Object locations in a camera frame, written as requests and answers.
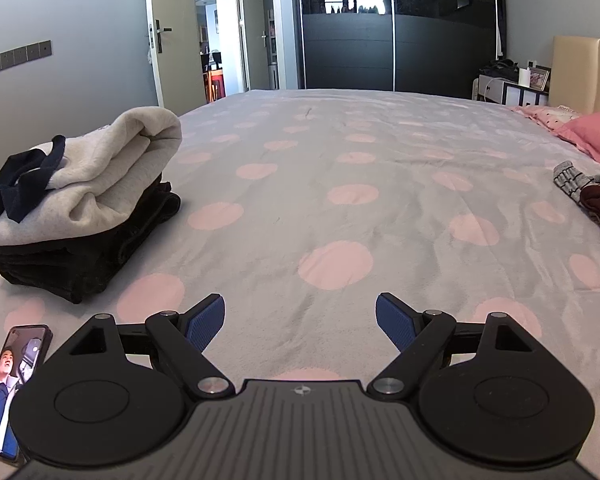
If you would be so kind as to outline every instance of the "open door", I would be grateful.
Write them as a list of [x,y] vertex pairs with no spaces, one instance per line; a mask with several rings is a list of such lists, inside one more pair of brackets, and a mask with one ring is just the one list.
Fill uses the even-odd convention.
[[146,0],[158,104],[180,116],[206,104],[195,0]]
[[267,27],[263,0],[240,0],[242,44],[247,88],[269,90]]

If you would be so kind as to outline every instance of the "bed sheet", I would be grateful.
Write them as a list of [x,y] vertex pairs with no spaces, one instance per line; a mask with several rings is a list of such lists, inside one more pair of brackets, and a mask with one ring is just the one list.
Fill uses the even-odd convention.
[[218,292],[205,354],[236,385],[366,383],[397,354],[380,292],[459,321],[504,311],[593,394],[580,459],[600,477],[600,229],[552,183],[563,160],[600,165],[505,107],[417,94],[251,91],[182,126],[178,215],[83,304],[0,278],[0,346],[15,324],[47,323],[53,350],[97,312],[142,322]]

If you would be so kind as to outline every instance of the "wardrobe door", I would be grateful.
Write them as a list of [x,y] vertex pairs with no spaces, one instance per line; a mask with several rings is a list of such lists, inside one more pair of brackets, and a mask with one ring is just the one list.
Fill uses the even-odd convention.
[[496,57],[496,0],[395,0],[395,87],[470,98]]
[[307,88],[393,89],[392,0],[301,0]]

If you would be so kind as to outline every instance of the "metal screw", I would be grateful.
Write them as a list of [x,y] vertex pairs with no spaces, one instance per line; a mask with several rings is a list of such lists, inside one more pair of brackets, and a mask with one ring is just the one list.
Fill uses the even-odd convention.
[[404,389],[404,383],[400,379],[393,377],[383,377],[374,381],[374,390],[381,394],[393,395],[398,394]]
[[198,389],[206,394],[221,394],[229,387],[229,381],[222,377],[205,377],[198,383]]

